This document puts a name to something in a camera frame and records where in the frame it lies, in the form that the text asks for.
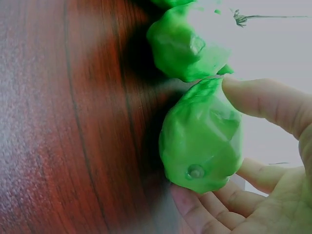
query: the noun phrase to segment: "green clay ball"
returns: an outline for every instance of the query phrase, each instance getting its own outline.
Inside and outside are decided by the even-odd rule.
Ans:
[[[222,79],[203,79],[168,112],[159,137],[166,177],[199,194],[216,191],[242,164],[242,114]]]

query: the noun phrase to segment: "hand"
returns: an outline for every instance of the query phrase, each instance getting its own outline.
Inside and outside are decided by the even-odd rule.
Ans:
[[[173,185],[179,212],[195,234],[311,234],[312,96],[267,79],[224,79],[222,86],[236,109],[293,134],[304,167],[286,169],[245,159],[237,174],[268,197],[233,182],[202,196]]]

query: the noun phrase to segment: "green clay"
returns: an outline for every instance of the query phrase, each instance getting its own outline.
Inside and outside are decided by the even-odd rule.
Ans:
[[[172,8],[172,7],[176,7],[176,6],[188,4],[193,1],[200,1],[200,0],[151,0],[151,1],[161,8]],[[213,2],[216,4],[222,3],[222,0],[202,0],[202,1]]]
[[[229,66],[229,65],[225,65],[223,68],[221,68],[220,71],[217,72],[217,75],[225,75],[225,74],[233,74],[234,70]]]
[[[184,82],[215,76],[232,53],[230,9],[191,2],[169,9],[147,32],[155,66]]]
[[[197,193],[222,188],[242,164],[242,114],[222,79],[203,79],[168,112],[159,136],[166,177]]]

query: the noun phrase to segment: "white wall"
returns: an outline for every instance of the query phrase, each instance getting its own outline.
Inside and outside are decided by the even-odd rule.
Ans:
[[[243,15],[312,15],[310,0],[230,0]],[[251,19],[231,64],[243,79],[273,78],[312,93],[312,19]],[[263,119],[244,117],[244,157],[302,165],[298,142]],[[246,183],[245,189],[256,192]]]

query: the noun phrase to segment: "reddish-brown wood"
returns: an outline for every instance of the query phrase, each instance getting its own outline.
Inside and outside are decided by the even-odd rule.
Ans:
[[[0,233],[189,233],[158,133],[149,0],[0,0]]]

